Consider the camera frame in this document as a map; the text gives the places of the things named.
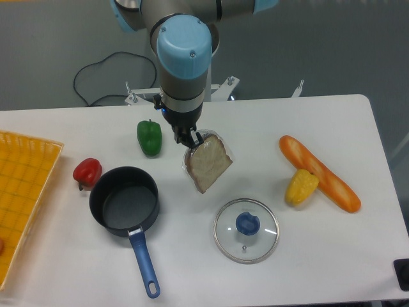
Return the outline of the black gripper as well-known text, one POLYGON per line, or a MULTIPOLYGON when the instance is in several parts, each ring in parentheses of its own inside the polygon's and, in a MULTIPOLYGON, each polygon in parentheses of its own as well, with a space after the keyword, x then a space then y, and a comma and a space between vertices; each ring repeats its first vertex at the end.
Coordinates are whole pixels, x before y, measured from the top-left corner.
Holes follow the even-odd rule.
POLYGON ((203 104, 199 106, 188 107, 188 111, 181 111, 181 107, 187 100, 177 100, 178 110, 171 109, 165 102, 166 96, 156 94, 153 96, 154 108, 160 110, 165 120, 172 126, 174 140, 177 144, 189 145, 189 148, 197 148, 203 144, 202 135, 196 131, 197 121, 201 116, 203 104))

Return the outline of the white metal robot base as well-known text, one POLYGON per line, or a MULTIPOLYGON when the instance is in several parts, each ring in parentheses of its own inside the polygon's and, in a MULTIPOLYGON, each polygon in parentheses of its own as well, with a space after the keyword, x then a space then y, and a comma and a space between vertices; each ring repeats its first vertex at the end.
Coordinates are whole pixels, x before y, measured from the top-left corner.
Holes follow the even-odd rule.
MULTIPOLYGON (((206 101, 228 101, 235 100, 233 95, 234 90, 239 85, 240 79, 235 76, 229 76, 222 84, 212 84, 210 87, 210 98, 206 98, 206 101)), ((156 94, 161 94, 160 88, 149 88, 142 90, 130 90, 125 98, 125 103, 130 106, 136 104, 145 104, 153 102, 153 97, 156 94)))

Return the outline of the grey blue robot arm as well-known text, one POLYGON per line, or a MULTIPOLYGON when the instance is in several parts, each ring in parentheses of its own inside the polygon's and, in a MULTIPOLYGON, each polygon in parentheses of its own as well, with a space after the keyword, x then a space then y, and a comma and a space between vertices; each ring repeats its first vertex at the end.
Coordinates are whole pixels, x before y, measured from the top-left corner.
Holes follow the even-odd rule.
POLYGON ((256 14, 277 1, 111 1, 124 31, 146 29, 158 60, 160 93, 155 109, 188 148, 203 143, 196 123, 206 98, 212 56, 217 50, 215 23, 256 14))

